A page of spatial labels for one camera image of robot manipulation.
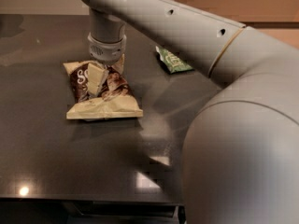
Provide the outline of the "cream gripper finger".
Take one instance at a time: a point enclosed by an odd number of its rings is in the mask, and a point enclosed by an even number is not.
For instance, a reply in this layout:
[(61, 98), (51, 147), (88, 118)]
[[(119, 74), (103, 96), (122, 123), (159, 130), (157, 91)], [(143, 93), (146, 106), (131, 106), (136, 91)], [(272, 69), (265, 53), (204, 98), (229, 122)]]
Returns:
[(97, 97), (108, 76), (107, 68), (100, 63), (88, 64), (88, 93)]
[(111, 67), (119, 74), (122, 74), (124, 70), (124, 61), (125, 61), (125, 55), (122, 54), (122, 56), (115, 63), (111, 65)]

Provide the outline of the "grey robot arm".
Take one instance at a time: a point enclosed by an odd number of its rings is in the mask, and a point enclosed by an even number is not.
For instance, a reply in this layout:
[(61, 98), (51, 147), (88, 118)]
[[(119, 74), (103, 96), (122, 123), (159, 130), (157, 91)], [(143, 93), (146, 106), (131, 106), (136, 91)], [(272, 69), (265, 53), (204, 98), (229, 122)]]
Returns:
[(299, 224), (298, 51), (171, 0), (82, 0), (221, 86), (182, 151), (188, 224)]

